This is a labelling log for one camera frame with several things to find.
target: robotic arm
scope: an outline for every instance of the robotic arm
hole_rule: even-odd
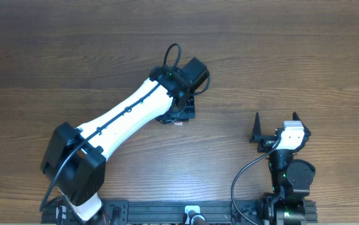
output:
[[[179,49],[178,57],[169,67],[165,62],[174,46]],[[193,96],[207,78],[210,81],[209,72],[197,58],[179,69],[180,53],[179,45],[171,45],[164,65],[155,67],[134,94],[109,112],[76,129],[66,122],[56,128],[41,164],[52,183],[40,211],[57,185],[76,216],[89,221],[102,207],[97,191],[104,182],[106,161],[120,144],[153,118],[168,124],[195,117]]]

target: white plastic part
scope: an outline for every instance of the white plastic part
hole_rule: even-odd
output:
[[[185,206],[185,213],[187,215],[185,224],[189,224],[189,212],[195,211],[196,213],[201,213],[200,206]]]
[[[304,127],[301,121],[285,121],[277,149],[294,150],[302,144],[303,138]]]
[[[90,136],[97,128],[103,126],[107,121],[121,113],[126,107],[144,97],[157,84],[157,81],[151,81],[150,79],[145,80],[143,85],[141,85],[141,87],[125,101],[121,102],[99,118],[80,125],[78,128],[82,131],[81,136],[83,138]],[[118,146],[120,146],[120,144],[122,144],[130,135],[141,128],[145,123],[166,113],[171,105],[172,97],[167,95],[167,90],[164,87],[159,86],[149,97],[145,98],[142,103],[139,103],[134,106],[131,111],[126,112],[123,116],[117,118],[102,130],[100,135],[96,135],[89,140],[89,143],[95,148],[97,146],[102,147],[102,155],[108,160]],[[96,193],[80,206],[74,206],[71,203],[70,205],[83,221],[88,221],[100,210],[102,202],[99,197],[97,197]]]
[[[84,204],[80,206],[73,205],[68,200],[72,210],[79,216],[79,218],[83,221],[88,221],[95,215],[99,209],[102,207],[102,201],[95,193],[89,200],[87,200]]]

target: wood grain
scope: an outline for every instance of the wood grain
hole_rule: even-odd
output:
[[[54,128],[123,101],[172,42],[180,65],[197,56],[212,76],[197,119],[137,131],[108,162],[102,198],[229,200],[259,156],[255,112],[272,134],[297,111],[312,131],[297,157],[317,168],[319,220],[359,222],[359,0],[0,0],[0,223],[40,221]],[[235,195],[270,189],[262,162]]]

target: tabletop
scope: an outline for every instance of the tabletop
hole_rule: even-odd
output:
[[[210,88],[196,119],[152,120],[119,146],[101,198],[229,200],[261,156],[255,113],[273,134],[296,111],[312,132],[297,158],[317,169],[307,199],[319,221],[359,222],[359,0],[0,0],[0,223],[40,222],[53,130],[130,96],[171,43],[179,66],[207,65]],[[271,190],[262,161],[235,197]]]

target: black object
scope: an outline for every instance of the black object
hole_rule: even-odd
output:
[[[47,178],[54,179],[69,153],[83,140],[80,131],[66,122],[54,130],[41,164],[41,171]],[[106,158],[101,154],[100,146],[94,148],[86,142],[82,149],[86,153],[79,151],[73,155],[57,181],[59,189],[76,206],[85,203],[99,190],[106,170]]]
[[[196,57],[191,59],[182,69],[178,68],[177,62],[180,57],[180,46],[178,46],[178,58],[174,66],[169,67],[165,64],[167,55],[173,44],[168,48],[164,65],[155,67],[150,72],[150,80],[157,81],[161,86],[166,88],[168,95],[173,97],[171,108],[165,114],[157,116],[156,120],[163,124],[169,124],[174,121],[187,122],[189,119],[195,118],[194,95],[203,93],[209,86],[209,81],[206,88],[195,93],[196,89],[208,78],[210,73],[207,66],[199,61]]]
[[[300,121],[297,113],[293,120]],[[260,220],[268,220],[270,224],[305,224],[310,205],[304,200],[310,194],[310,185],[315,175],[315,168],[309,162],[293,159],[311,136],[310,130],[303,124],[304,137],[301,145],[294,149],[278,149],[270,152],[278,141],[282,129],[278,128],[273,136],[261,133],[260,118],[255,115],[255,122],[250,142],[258,143],[257,151],[270,152],[268,166],[272,178],[272,193],[265,193],[258,202],[257,216]]]
[[[206,201],[206,202],[128,202],[125,200],[102,200],[106,223],[111,225],[126,224],[182,224],[185,206],[200,206],[203,216],[209,224],[251,225],[250,222],[240,217],[230,201]],[[254,221],[257,220],[258,201],[236,201],[243,213]],[[42,213],[43,224],[55,224],[56,209],[67,207],[64,213],[65,219],[61,219],[64,225],[77,225],[86,222],[76,218],[74,212],[69,209],[65,201],[54,202]],[[308,223],[317,223],[317,208],[313,201],[305,201],[305,218]],[[104,224],[101,214],[96,219],[99,225]]]

